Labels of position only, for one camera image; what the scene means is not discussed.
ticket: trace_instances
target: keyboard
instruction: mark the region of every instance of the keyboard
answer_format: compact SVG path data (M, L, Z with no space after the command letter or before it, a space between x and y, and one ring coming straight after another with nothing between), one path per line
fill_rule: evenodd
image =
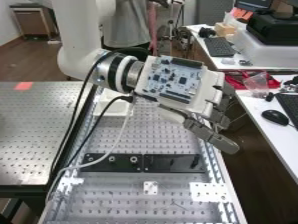
M298 129L298 95L278 93L275 94L275 97L295 128Z
M225 37L203 39L211 57L233 57L235 54Z

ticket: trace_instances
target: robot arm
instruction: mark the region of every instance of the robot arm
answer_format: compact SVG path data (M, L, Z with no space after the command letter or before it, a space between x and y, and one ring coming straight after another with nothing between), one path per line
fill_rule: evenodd
M106 51L101 49L98 24L114 13L114 0L52 0L62 48L58 53L61 71L85 79L89 68ZM223 73L211 72L201 62L169 56L135 57L113 54L97 66L90 81L121 93L135 94L159 103L159 114L178 122L198 138L233 154L238 145L214 133L193 114L221 128L227 128L226 100L234 89L225 82Z

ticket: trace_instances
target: white circuit board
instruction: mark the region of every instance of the white circuit board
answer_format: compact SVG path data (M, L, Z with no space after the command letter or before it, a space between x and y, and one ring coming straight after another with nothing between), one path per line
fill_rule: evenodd
M201 71L201 62L161 56L151 65L143 94L189 104L199 88Z

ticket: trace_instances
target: optical breadboard table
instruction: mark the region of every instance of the optical breadboard table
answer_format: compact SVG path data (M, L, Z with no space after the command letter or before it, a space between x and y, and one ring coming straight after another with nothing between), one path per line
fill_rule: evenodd
M0 83L1 197L18 197L20 192L38 192L45 186L81 85L82 82ZM86 86L81 106L90 87Z
M90 112L73 151L93 122ZM104 117L77 164L86 154L105 153L110 149L122 122L123 117ZM157 114L155 103L138 99L113 153L199 154L205 172L68 171L46 204L40 223L246 223L218 150L181 126L165 121ZM143 193L149 182L154 183L153 195L146 191Z

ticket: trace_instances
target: computer monitor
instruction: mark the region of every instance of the computer monitor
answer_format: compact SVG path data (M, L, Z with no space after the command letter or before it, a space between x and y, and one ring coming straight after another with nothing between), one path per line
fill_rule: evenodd
M235 0L235 7L247 11L256 9L270 9L272 0Z

